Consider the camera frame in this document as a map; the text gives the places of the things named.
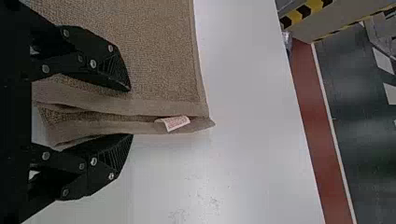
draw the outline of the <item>metal bolt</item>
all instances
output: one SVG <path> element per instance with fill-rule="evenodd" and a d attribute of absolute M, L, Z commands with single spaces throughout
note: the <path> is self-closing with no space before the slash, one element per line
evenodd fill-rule
<path fill-rule="evenodd" d="M 50 159 L 50 153 L 49 152 L 44 152 L 43 155 L 41 156 L 41 159 L 43 159 L 43 161 L 47 161 Z"/>
<path fill-rule="evenodd" d="M 82 58 L 81 55 L 78 55 L 78 61 L 79 61 L 80 63 L 83 63 L 83 62 L 84 62 L 84 59 Z"/>
<path fill-rule="evenodd" d="M 93 158 L 91 159 L 91 166 L 95 166 L 97 162 L 98 162 L 98 159 L 96 159 L 95 157 L 93 157 Z"/>
<path fill-rule="evenodd" d="M 108 48 L 108 51 L 109 51 L 110 53 L 113 52 L 113 50 L 114 50 L 114 48 L 113 48 L 112 45 L 109 45 L 107 48 Z"/>
<path fill-rule="evenodd" d="M 46 73 L 46 74 L 50 72 L 50 68 L 49 68 L 49 66 L 46 65 L 46 64 L 43 64 L 43 65 L 41 66 L 41 70 L 43 71 L 43 73 Z"/>
<path fill-rule="evenodd" d="M 90 65 L 91 65 L 91 68 L 95 68 L 96 67 L 96 61 L 95 60 L 91 60 L 90 61 Z"/>
<path fill-rule="evenodd" d="M 65 37 L 69 37 L 69 36 L 70 36 L 70 33 L 69 33 L 68 30 L 64 30 L 64 36 L 65 36 Z"/>
<path fill-rule="evenodd" d="M 62 197 L 66 197 L 67 195 L 69 195 L 69 189 L 64 189 L 64 191 L 62 191 Z"/>
<path fill-rule="evenodd" d="M 113 179 L 114 179 L 114 173 L 110 173 L 110 174 L 108 175 L 108 179 L 109 179 L 109 180 L 113 180 Z"/>
<path fill-rule="evenodd" d="M 85 169 L 85 163 L 81 163 L 78 167 L 79 170 L 84 170 Z"/>

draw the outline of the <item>hazard tape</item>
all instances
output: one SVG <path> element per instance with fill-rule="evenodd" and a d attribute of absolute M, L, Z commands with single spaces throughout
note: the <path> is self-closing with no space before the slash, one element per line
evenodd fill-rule
<path fill-rule="evenodd" d="M 341 27 L 340 29 L 338 29 L 338 30 L 336 30 L 336 31 L 333 31 L 333 32 L 331 32 L 331 33 L 328 33 L 328 34 L 326 34 L 326 35 L 323 35 L 322 37 L 320 37 L 320 38 L 314 40 L 314 42 L 318 42 L 318 41 L 320 41 L 320 40 L 322 40 L 322 39 L 324 39 L 324 38 L 327 38 L 327 37 L 329 37 L 329 36 L 331 36 L 331 35 L 335 35 L 335 34 L 341 32 L 341 31 L 343 31 L 343 30 L 346 30 L 347 28 L 349 28 L 349 27 L 351 27 L 351 26 L 353 26 L 353 25 L 355 25 L 355 24 L 357 24 L 357 23 L 359 23 L 359 22 L 361 22 L 361 21 L 365 21 L 365 20 L 367 20 L 367 19 L 370 19 L 370 18 L 372 18 L 373 16 L 378 15 L 378 14 L 380 14 L 380 13 L 382 13 L 382 12 L 386 12 L 386 11 L 392 10 L 392 9 L 394 9 L 395 7 L 396 7 L 396 3 L 395 3 L 395 4 L 391 4 L 391 5 L 387 6 L 387 7 L 384 7 L 384 8 L 378 10 L 377 12 L 375 12 L 375 13 L 373 13 L 373 14 L 371 14 L 371 15 L 362 17 L 362 18 L 358 19 L 357 21 L 354 21 L 354 22 L 352 22 L 352 23 L 350 23 L 350 24 L 348 24 L 348 25 L 345 25 L 345 26 Z"/>
<path fill-rule="evenodd" d="M 321 11 L 334 0 L 307 0 L 302 6 L 290 11 L 286 16 L 280 19 L 284 29 L 290 28 L 292 25 L 299 23 L 308 16 Z"/>

